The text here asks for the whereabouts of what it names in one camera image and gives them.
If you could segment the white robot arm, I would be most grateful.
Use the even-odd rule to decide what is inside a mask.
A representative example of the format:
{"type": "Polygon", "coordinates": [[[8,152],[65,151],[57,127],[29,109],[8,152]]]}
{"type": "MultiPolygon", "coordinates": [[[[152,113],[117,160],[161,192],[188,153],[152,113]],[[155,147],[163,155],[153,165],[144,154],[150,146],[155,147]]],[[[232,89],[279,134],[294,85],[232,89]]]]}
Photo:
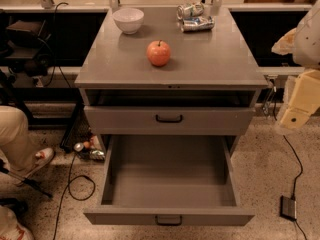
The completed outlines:
{"type": "Polygon", "coordinates": [[[282,36],[271,48],[279,55],[291,54],[304,68],[285,83],[283,105],[275,129],[289,134],[300,129],[320,108],[320,1],[317,0],[297,27],[282,36]]]}

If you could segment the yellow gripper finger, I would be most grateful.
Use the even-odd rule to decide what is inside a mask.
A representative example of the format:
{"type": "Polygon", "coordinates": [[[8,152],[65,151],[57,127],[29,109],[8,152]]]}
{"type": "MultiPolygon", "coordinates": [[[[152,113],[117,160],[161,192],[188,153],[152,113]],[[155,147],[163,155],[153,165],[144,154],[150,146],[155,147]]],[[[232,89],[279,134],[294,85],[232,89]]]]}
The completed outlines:
{"type": "Polygon", "coordinates": [[[271,48],[271,51],[278,55],[287,55],[294,52],[294,41],[296,29],[293,28],[283,35],[271,48]]]}
{"type": "Polygon", "coordinates": [[[282,129],[297,130],[320,108],[320,71],[307,70],[289,76],[285,84],[278,124],[282,129]]]}

